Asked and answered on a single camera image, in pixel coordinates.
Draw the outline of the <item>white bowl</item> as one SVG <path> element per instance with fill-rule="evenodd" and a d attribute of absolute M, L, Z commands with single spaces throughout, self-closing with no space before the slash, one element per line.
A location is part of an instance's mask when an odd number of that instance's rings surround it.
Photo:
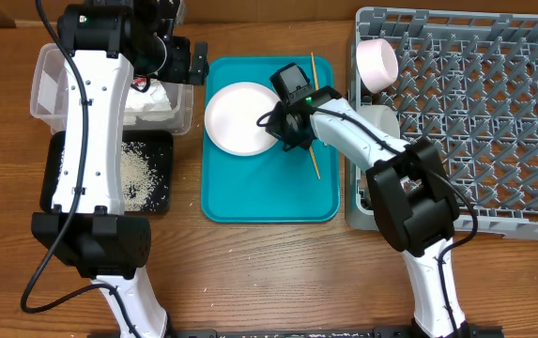
<path fill-rule="evenodd" d="M 361 41 L 356 50 L 357 70 L 365 87 L 376 94 L 398 77 L 398 62 L 391 44 L 383 39 Z"/>

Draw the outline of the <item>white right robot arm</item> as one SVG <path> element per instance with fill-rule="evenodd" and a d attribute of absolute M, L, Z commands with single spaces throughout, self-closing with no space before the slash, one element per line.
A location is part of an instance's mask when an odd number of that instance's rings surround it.
<path fill-rule="evenodd" d="M 381 131 L 325 86 L 291 95 L 256 124 L 287 149 L 313 140 L 335 147 L 364 171 L 378 231 L 404 257 L 414 296 L 413 329 L 421 337 L 463 337 L 451 251 L 459 203 L 466 198 L 446 178 L 438 150 Z"/>

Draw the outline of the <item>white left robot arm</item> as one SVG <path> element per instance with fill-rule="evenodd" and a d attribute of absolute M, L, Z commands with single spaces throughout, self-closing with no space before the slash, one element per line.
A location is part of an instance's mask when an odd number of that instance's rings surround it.
<path fill-rule="evenodd" d="M 181 1 L 86 1 L 47 25 L 65 59 L 68 121 L 51 208 L 33 215 L 31 230 L 48 258 L 99 290 L 123 337 L 175 333 L 146 271 L 149 220 L 125 212 L 120 156 L 135 78 L 202 85 L 208 76 L 206 43 L 174 32 L 184 11 Z"/>

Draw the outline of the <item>large white plate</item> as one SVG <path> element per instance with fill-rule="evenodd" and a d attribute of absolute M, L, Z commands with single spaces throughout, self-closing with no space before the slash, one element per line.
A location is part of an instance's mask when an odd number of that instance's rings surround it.
<path fill-rule="evenodd" d="M 277 139 L 256 122 L 271 112 L 278 101 L 278 96 L 261 84 L 239 82 L 225 86 L 207 104 L 208 137 L 215 146 L 231 155 L 254 156 L 269 150 Z"/>

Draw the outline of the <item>red snack wrapper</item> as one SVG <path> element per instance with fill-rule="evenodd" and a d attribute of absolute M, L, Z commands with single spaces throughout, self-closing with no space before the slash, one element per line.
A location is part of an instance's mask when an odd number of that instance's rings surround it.
<path fill-rule="evenodd" d="M 131 88 L 137 92 L 145 93 L 150 88 L 150 79 L 148 77 L 134 78 Z"/>

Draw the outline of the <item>wooden chopstick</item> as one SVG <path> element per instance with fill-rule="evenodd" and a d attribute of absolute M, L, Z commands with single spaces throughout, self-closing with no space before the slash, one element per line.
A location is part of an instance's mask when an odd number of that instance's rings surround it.
<path fill-rule="evenodd" d="M 314 79 L 314 84 L 315 84 L 315 90 L 318 90 L 319 89 L 319 81 L 318 81 L 318 77 L 317 77 L 317 69 L 316 69 L 314 53 L 311 53 L 311 66 L 312 66 L 312 71 L 313 71 L 313 79 Z"/>
<path fill-rule="evenodd" d="M 320 175 L 320 171 L 319 171 L 318 164 L 317 164 L 317 161 L 316 161 L 314 148 L 313 148 L 312 145 L 309 146 L 309 154 L 310 154 L 310 157 L 311 157 L 311 160 L 312 160 L 313 167 L 315 168 L 316 177 L 317 177 L 318 180 L 320 180 L 321 175 Z"/>

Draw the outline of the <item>small grey rice bowl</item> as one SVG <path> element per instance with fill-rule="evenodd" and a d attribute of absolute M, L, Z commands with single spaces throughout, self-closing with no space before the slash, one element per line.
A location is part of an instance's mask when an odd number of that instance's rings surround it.
<path fill-rule="evenodd" d="M 395 138 L 400 137 L 400 125 L 397 113 L 389 106 L 364 105 L 357 110 L 357 113 L 381 131 Z"/>

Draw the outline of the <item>white napkin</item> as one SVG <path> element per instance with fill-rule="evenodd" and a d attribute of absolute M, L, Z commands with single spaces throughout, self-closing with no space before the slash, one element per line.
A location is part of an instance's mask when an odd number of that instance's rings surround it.
<path fill-rule="evenodd" d="M 145 93 L 129 89 L 123 119 L 125 126 L 135 125 L 138 119 L 155 122 L 174 116 L 167 91 L 158 80 L 151 79 L 150 88 Z"/>

